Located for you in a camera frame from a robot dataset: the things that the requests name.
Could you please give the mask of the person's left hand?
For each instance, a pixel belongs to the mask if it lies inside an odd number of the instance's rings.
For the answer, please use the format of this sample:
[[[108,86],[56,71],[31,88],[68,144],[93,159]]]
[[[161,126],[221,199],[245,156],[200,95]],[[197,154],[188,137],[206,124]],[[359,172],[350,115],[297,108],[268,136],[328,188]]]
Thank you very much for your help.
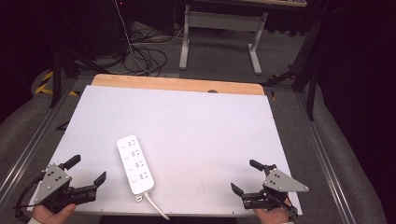
[[[71,203],[59,213],[52,213],[44,205],[37,205],[33,208],[32,220],[35,224],[64,224],[76,208],[77,206]]]

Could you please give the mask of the white power strip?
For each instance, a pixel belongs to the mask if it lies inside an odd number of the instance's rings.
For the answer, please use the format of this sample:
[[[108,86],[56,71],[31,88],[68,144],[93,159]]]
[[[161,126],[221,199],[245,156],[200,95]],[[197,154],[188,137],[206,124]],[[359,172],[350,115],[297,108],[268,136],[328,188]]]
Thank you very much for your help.
[[[155,182],[137,137],[121,138],[117,141],[117,148],[132,194],[142,196],[150,192]]]

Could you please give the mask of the white metal desk frame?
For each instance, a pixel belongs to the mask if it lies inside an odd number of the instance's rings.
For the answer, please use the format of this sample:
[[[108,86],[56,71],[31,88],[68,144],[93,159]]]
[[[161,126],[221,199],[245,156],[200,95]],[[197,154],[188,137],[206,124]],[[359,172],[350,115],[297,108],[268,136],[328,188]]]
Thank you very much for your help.
[[[196,12],[190,5],[184,10],[184,36],[180,53],[179,69],[187,68],[189,56],[189,30],[193,28],[223,29],[232,31],[254,32],[255,38],[252,43],[247,44],[247,51],[251,60],[254,73],[258,76],[262,74],[261,65],[257,56],[257,47],[260,43],[264,25],[267,21],[267,13],[262,13],[260,17],[249,17],[241,15],[228,15],[209,12]]]

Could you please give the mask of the black metal stand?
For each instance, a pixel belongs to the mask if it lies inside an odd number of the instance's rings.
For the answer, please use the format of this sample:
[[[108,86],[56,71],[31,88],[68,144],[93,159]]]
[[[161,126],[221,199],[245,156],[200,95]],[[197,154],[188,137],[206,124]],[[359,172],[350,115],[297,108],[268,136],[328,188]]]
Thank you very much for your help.
[[[262,83],[262,86],[264,87],[272,87],[287,78],[295,77],[294,82],[291,85],[291,89],[294,92],[302,92],[306,86],[309,86],[305,111],[311,120],[314,119],[313,110],[318,80],[313,51],[321,24],[322,19],[315,19],[294,60],[294,63],[290,66],[290,70],[279,77],[270,78],[268,81]]]
[[[62,72],[65,72],[68,78],[78,78],[77,61],[87,65],[91,70],[99,74],[107,73],[107,70],[94,63],[88,57],[88,50],[82,48],[85,44],[74,30],[71,23],[63,13],[61,6],[57,0],[51,0],[55,5],[55,20],[53,22],[53,30],[55,37],[53,42],[53,95],[50,108],[54,108],[61,100],[62,94]]]

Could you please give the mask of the white table cover board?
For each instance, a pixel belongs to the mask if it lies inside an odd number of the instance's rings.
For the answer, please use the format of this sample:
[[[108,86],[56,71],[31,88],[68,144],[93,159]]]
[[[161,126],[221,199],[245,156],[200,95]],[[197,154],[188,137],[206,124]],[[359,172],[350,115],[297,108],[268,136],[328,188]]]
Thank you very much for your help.
[[[155,181],[141,202],[117,148],[129,135],[137,137]],[[69,172],[72,186],[106,172],[96,201],[78,207],[96,215],[243,217],[249,211],[231,184],[258,192],[265,178],[250,160],[290,175],[264,95],[89,86],[51,160],[74,155],[81,161]]]

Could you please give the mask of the person's right hand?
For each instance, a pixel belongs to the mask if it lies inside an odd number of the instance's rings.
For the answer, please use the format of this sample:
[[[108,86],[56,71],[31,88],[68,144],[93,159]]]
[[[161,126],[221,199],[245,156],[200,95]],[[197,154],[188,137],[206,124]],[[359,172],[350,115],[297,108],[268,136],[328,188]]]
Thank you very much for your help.
[[[261,224],[284,224],[289,221],[289,216],[283,208],[277,208],[272,211],[255,209],[254,213]]]

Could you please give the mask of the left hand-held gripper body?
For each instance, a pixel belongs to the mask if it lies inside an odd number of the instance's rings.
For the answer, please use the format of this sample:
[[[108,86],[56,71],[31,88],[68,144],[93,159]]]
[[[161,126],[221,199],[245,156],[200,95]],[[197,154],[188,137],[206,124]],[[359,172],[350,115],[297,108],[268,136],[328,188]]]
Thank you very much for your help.
[[[74,165],[76,165],[75,162],[65,162],[59,165],[52,162],[43,174],[34,196],[34,205],[44,205],[52,213],[59,213],[71,203],[79,205],[94,202],[97,191],[95,184],[81,188],[70,186],[72,177],[65,171]]]

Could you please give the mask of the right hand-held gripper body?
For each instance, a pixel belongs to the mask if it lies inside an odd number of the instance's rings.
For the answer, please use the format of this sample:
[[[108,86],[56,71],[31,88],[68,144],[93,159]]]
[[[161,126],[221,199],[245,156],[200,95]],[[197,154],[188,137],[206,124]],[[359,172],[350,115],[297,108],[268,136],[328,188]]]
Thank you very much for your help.
[[[242,195],[244,208],[266,211],[283,208],[289,218],[297,218],[298,209],[292,203],[286,203],[286,200],[290,200],[290,192],[308,192],[309,187],[278,170],[275,164],[264,165],[263,172],[265,178],[262,189],[253,193],[244,192]]]

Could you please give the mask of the wooden desk top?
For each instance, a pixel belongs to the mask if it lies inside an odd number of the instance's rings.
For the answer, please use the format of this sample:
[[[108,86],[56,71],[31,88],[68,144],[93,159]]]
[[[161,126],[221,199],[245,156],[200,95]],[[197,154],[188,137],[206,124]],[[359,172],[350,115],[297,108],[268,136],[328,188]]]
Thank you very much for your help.
[[[251,3],[270,4],[277,6],[291,6],[291,7],[306,7],[307,2],[305,0],[241,0]]]

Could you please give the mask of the aluminium floor rail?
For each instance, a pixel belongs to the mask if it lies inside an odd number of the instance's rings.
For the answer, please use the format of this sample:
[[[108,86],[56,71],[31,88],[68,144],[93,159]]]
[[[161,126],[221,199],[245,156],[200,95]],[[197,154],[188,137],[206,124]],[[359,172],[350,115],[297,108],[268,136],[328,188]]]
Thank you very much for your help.
[[[356,220],[350,210],[347,198],[342,189],[340,181],[332,167],[332,163],[326,152],[326,148],[319,136],[317,126],[313,120],[308,116],[305,109],[304,96],[301,93],[294,94],[295,99],[302,111],[305,123],[308,126],[308,131],[313,139],[315,151],[321,170],[326,178],[327,185],[330,189],[331,195],[337,207],[338,213],[342,219],[343,224],[356,224]]]
[[[35,94],[0,124],[0,206],[18,186],[77,82],[75,78],[63,81],[61,97],[54,107],[50,106],[51,95]]]

